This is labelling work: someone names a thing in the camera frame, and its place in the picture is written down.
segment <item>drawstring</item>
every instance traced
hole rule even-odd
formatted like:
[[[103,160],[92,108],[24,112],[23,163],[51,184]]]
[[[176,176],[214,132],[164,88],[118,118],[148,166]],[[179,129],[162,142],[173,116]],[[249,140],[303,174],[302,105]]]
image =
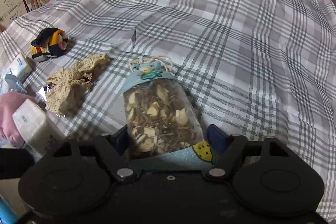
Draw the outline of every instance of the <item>drawstring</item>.
[[[164,59],[165,61],[167,61],[169,63],[169,67],[167,67],[166,64],[162,60],[160,60],[159,58]],[[166,71],[171,71],[173,69],[173,62],[171,61],[171,59],[168,56],[165,56],[165,55],[152,56],[151,58],[146,58],[146,60],[143,60],[143,59],[134,59],[132,61],[129,61],[128,65],[130,66],[131,71],[133,71],[133,65],[134,64],[138,64],[138,65],[140,65],[140,64],[149,64],[149,63],[152,63],[154,61],[160,62],[160,64],[165,68]]]

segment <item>stuffed toy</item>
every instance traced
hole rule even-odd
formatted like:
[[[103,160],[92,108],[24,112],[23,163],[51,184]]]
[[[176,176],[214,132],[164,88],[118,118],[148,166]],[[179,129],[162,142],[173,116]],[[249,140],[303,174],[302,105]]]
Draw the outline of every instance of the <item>stuffed toy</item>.
[[[46,28],[31,42],[31,57],[43,62],[50,57],[58,57],[65,53],[68,36],[61,29]]]

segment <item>bed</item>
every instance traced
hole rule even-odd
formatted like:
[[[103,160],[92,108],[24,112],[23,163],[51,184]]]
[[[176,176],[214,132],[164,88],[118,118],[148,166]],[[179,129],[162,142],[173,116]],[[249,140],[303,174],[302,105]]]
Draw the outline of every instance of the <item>bed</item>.
[[[325,182],[318,212],[336,217],[336,8],[331,0],[52,0],[0,35],[6,67],[46,27],[72,37],[63,57],[37,64],[35,94],[60,67],[90,53],[110,66],[72,117],[52,115],[69,137],[126,124],[120,88],[127,62],[167,55],[203,129],[216,124],[250,140],[276,136]]]

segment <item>dried mushroom slice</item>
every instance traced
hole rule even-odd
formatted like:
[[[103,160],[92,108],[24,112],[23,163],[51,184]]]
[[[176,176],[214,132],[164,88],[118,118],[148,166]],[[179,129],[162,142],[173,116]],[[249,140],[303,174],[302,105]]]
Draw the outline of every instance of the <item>dried mushroom slice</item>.
[[[154,137],[155,136],[155,129],[151,127],[145,127],[143,129],[144,134],[146,134],[148,137]]]
[[[188,116],[185,112],[185,108],[182,110],[177,110],[175,115],[176,115],[176,122],[179,125],[184,126],[188,123]]]
[[[136,94],[135,92],[133,92],[129,98],[128,98],[128,103],[130,106],[132,107],[136,107],[137,106],[137,97],[136,97]]]
[[[162,86],[157,85],[156,93],[162,101],[164,101],[166,104],[169,103],[168,92]]]
[[[189,146],[190,146],[190,144],[187,143],[187,142],[180,142],[180,144],[181,144],[183,147],[189,147]]]
[[[146,134],[141,135],[141,136],[136,140],[137,144],[141,143],[141,142],[142,142],[144,139],[146,139],[146,138],[147,138],[147,135],[146,135]]]
[[[156,117],[159,114],[159,104],[157,102],[152,103],[146,114],[151,117]]]
[[[135,116],[134,120],[132,121],[131,125],[133,126],[144,126],[145,125],[145,118],[143,116],[137,115]]]
[[[126,107],[126,111],[130,111],[132,109],[132,105],[130,103],[128,103],[127,107]]]
[[[135,116],[135,111],[134,111],[134,108],[132,108],[127,117],[128,121],[131,122],[134,116]]]
[[[140,152],[150,152],[154,148],[153,139],[147,138],[143,143],[138,145],[138,149]]]
[[[166,118],[167,117],[165,109],[160,110],[160,116],[161,116],[161,118]]]

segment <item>dried herbs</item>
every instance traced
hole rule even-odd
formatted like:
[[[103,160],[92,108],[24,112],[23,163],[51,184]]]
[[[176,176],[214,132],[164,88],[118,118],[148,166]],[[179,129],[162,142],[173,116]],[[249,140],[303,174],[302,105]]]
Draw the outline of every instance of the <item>dried herbs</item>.
[[[131,157],[177,151],[203,140],[201,127],[183,88],[156,79],[124,93]]]

